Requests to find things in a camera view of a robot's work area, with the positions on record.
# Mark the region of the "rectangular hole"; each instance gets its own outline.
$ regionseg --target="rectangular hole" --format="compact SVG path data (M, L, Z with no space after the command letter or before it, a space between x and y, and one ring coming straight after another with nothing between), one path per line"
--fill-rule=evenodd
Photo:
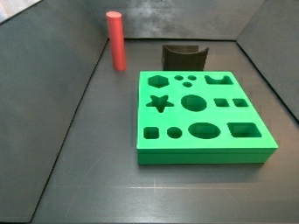
M228 130L234 137L262 137L258 126L252 122L230 122Z
M214 99L214 101L215 101L216 106L220 108L230 106L230 103L226 99L219 98L219 99Z
M244 99L232 99L235 106L239 108L246 108L248 106L248 103Z
M159 138L159 129L156 127L145 127L144 128L144 138L145 139Z

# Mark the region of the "green foam block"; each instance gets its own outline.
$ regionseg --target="green foam block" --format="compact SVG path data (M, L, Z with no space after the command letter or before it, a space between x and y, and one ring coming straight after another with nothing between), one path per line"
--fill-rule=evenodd
M278 148L231 72L140 72L137 163L264 163Z

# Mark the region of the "gray wall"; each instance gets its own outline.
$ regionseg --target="gray wall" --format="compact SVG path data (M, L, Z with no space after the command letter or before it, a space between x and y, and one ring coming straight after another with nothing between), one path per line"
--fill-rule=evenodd
M299 1L266 0L238 43L299 120Z
M264 0L89 0L104 21L105 12L124 17L127 38L236 40Z
M0 26L0 221L29 221L107 36L84 0Z

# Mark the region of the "oval hole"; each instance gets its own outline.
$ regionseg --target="oval hole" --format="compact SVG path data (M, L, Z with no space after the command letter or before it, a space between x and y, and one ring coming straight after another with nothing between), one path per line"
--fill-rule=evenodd
M196 122L188 128L191 134L203 139L211 139L220 135L220 129L216 125L208 122Z
M194 112L203 111L207 108L207 102L195 94L188 94L181 98L181 105Z

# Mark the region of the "gray table surface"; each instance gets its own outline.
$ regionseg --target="gray table surface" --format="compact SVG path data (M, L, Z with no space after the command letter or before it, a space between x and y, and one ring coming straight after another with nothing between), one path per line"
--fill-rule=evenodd
M279 149L264 164L136 164L137 76L161 70L161 45L210 47L208 71L231 71ZM299 127L234 42L132 40L127 70L107 47L33 223L299 221Z

